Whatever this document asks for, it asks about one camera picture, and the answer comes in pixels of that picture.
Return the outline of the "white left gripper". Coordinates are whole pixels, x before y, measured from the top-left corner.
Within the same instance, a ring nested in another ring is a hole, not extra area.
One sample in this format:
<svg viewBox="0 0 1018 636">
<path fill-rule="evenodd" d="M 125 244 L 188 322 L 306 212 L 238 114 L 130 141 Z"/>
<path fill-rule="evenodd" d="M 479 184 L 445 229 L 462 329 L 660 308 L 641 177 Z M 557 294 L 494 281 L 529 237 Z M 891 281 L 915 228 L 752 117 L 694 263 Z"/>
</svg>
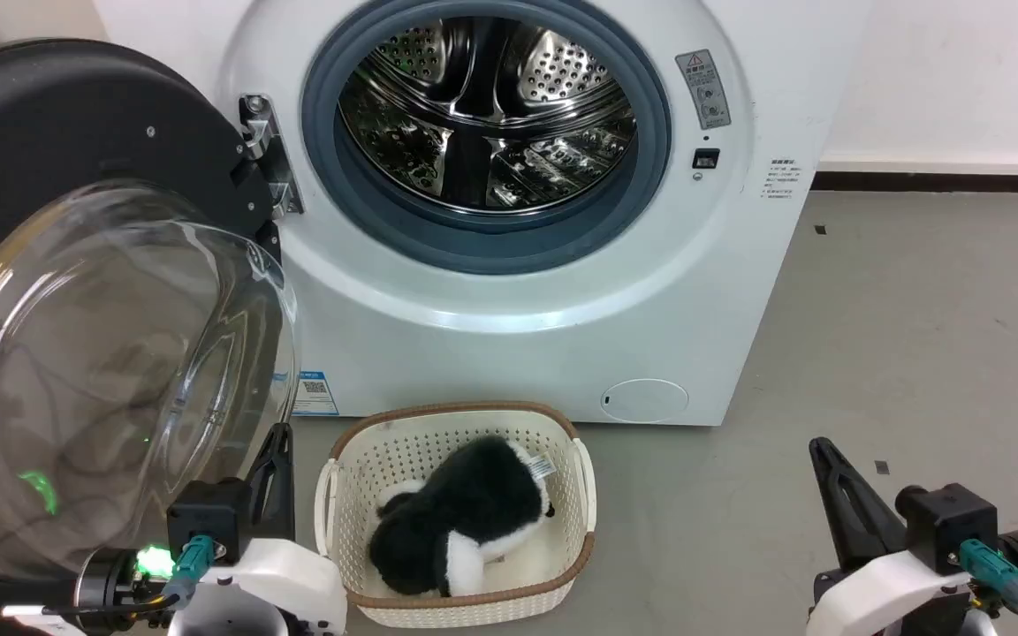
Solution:
<svg viewBox="0 0 1018 636">
<path fill-rule="evenodd" d="M 293 430 L 275 423 L 247 475 L 254 536 L 237 563 L 213 566 L 170 635 L 344 635 L 348 603 L 327 556 L 296 540 Z"/>
</svg>

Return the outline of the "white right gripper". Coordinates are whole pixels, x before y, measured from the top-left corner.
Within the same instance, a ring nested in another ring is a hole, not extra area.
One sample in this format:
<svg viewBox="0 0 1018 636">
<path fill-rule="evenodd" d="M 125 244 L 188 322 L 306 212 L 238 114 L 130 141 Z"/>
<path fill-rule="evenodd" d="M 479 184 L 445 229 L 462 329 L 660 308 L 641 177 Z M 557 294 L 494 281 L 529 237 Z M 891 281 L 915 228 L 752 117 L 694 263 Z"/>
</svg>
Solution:
<svg viewBox="0 0 1018 636">
<path fill-rule="evenodd" d="M 975 635 L 972 577 L 949 553 L 938 574 L 904 551 L 905 527 L 825 437 L 809 442 L 838 568 L 813 580 L 809 635 Z"/>
</svg>

